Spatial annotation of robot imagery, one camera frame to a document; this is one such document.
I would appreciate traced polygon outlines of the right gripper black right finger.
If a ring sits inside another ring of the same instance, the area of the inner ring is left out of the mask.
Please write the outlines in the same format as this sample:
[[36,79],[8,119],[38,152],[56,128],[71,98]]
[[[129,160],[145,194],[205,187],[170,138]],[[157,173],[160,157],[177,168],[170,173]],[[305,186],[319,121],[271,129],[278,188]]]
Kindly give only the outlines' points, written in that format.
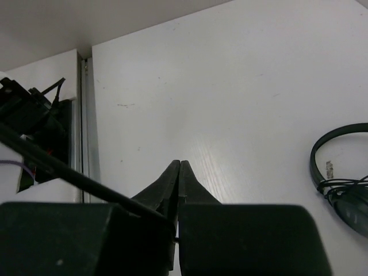
[[179,176],[182,275],[331,275],[316,223],[298,205],[222,204],[188,161]]

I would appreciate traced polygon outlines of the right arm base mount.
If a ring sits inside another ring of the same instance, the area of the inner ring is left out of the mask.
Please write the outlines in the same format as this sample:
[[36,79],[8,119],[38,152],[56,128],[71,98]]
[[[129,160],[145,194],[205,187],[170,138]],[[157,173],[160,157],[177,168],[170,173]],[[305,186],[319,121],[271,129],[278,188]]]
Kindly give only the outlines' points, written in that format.
[[15,80],[1,79],[1,123],[49,156],[72,165],[72,100],[60,99],[66,79],[44,91],[26,90]]

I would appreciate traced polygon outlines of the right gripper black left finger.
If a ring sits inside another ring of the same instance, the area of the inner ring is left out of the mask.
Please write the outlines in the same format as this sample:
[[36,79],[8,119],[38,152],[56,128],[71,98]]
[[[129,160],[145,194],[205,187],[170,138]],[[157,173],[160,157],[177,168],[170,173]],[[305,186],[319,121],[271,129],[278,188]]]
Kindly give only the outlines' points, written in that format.
[[2,275],[168,275],[175,228],[117,204],[1,205]]

